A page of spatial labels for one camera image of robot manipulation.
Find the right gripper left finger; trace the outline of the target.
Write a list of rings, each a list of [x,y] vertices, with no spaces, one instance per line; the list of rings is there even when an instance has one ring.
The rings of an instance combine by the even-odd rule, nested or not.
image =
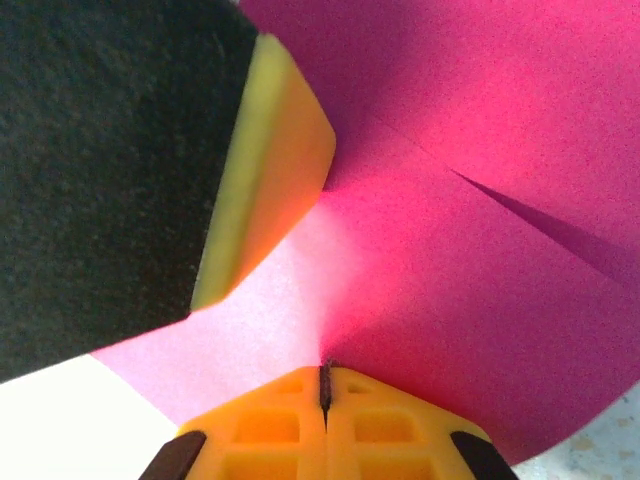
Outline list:
[[[146,479],[325,479],[319,369],[298,368],[184,423]]]

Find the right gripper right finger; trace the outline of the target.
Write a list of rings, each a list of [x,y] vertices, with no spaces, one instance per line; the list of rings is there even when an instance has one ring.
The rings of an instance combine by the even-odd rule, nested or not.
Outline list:
[[[372,377],[324,369],[329,479],[515,479],[473,422]]]

